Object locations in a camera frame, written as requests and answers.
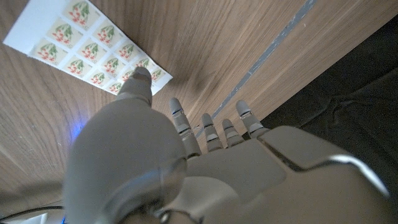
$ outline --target robotic hand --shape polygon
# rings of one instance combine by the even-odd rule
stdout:
[[[151,109],[136,68],[77,137],[65,174],[70,223],[393,223],[389,193],[346,151],[296,128],[269,130],[236,104],[250,140],[223,121],[224,149],[203,115],[202,154],[176,98],[175,127]]]

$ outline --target black cable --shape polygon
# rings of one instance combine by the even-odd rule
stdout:
[[[4,218],[0,218],[0,222],[4,221],[4,220],[7,220],[9,218],[18,217],[20,215],[25,215],[25,214],[32,213],[32,212],[38,212],[38,211],[50,210],[50,209],[63,209],[63,206],[46,206],[46,207],[28,209],[28,210],[23,211],[23,212],[18,212],[18,213],[6,216]]]

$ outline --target robot finger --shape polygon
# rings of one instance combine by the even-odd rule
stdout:
[[[170,110],[174,119],[174,126],[178,134],[182,138],[182,142],[185,146],[185,152],[187,153],[187,159],[200,156],[201,151],[199,148],[198,141],[193,134],[191,126],[188,122],[187,117],[184,114],[184,110],[177,98],[170,99]]]
[[[238,134],[229,119],[223,120],[223,129],[228,147],[244,142],[244,139]]]
[[[238,115],[241,117],[243,124],[250,135],[250,138],[257,138],[268,131],[268,129],[265,128],[255,117],[245,101],[239,100],[236,103],[236,110],[238,111]]]
[[[223,144],[218,137],[217,131],[213,125],[213,120],[211,120],[210,115],[208,113],[203,114],[201,120],[205,129],[208,151],[211,152],[217,149],[223,149]]]

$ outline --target wooden table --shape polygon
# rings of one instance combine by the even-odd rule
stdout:
[[[245,132],[236,101],[267,116],[398,14],[396,0],[92,2],[174,76],[153,108],[170,117],[175,96],[196,133],[203,113],[215,115],[223,141],[224,118]],[[26,3],[0,1],[2,40]],[[71,143],[114,96],[5,45],[0,55],[0,215],[8,215],[61,200]]]

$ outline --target sticker sheet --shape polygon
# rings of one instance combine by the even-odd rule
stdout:
[[[37,9],[51,13],[42,18],[30,18],[37,15]],[[18,43],[18,38],[31,26],[40,28],[34,30],[35,34],[27,43]],[[150,71],[152,94],[172,79],[85,0],[30,0],[4,43],[113,94],[118,93],[136,67],[146,67]]]

